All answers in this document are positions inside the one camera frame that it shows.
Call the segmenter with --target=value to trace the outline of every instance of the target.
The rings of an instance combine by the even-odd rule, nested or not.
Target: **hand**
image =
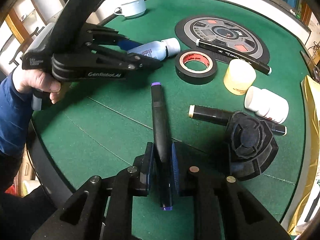
[[[19,93],[28,93],[31,88],[36,88],[50,93],[53,104],[60,101],[68,91],[70,84],[61,84],[48,73],[39,69],[24,70],[18,66],[12,75],[13,85]]]

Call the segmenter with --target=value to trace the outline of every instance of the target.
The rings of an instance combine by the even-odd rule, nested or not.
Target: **white mug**
[[[120,5],[118,8],[115,9],[114,14],[123,15],[127,19],[133,19],[143,15],[145,11],[146,4],[144,0],[136,0]]]

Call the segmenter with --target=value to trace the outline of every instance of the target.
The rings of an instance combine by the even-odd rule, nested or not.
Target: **plastic bottle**
[[[267,120],[283,123],[289,113],[289,104],[281,96],[254,86],[249,87],[244,99],[244,107]]]
[[[162,41],[153,41],[135,47],[127,53],[137,53],[143,56],[164,60],[166,57],[176,55],[180,52],[180,44],[176,38],[170,38]]]

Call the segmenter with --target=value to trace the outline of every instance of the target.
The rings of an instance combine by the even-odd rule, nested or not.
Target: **green table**
[[[175,25],[192,15],[215,15],[234,20],[254,31],[270,52],[270,76],[257,72],[253,83],[284,97],[289,115],[288,134],[276,137],[279,151],[267,170],[243,182],[277,219],[281,220],[299,178],[304,152],[305,114],[300,82],[308,70],[300,57],[302,46],[289,32],[244,8],[217,0],[147,0],[143,17],[122,16],[106,26],[133,40],[147,43],[176,37]],[[180,43],[181,49],[188,49]],[[66,98],[50,109],[34,114],[41,139],[66,179],[79,188],[92,175],[109,177],[132,164],[153,141],[152,82],[165,89],[172,138],[195,151],[212,154],[223,139],[225,127],[188,117],[189,105],[229,111],[244,109],[244,96],[231,94],[223,85],[228,65],[218,62],[214,80],[206,85],[183,82],[175,73],[174,58],[154,73],[136,72],[125,81],[74,83]],[[132,232],[142,239],[193,239],[191,198],[178,198],[172,212],[159,207],[156,189],[149,197],[133,201]]]

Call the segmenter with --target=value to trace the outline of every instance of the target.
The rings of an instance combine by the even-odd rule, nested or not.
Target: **blue sleeve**
[[[32,116],[32,93],[17,92],[12,74],[0,85],[0,153],[19,158]]]

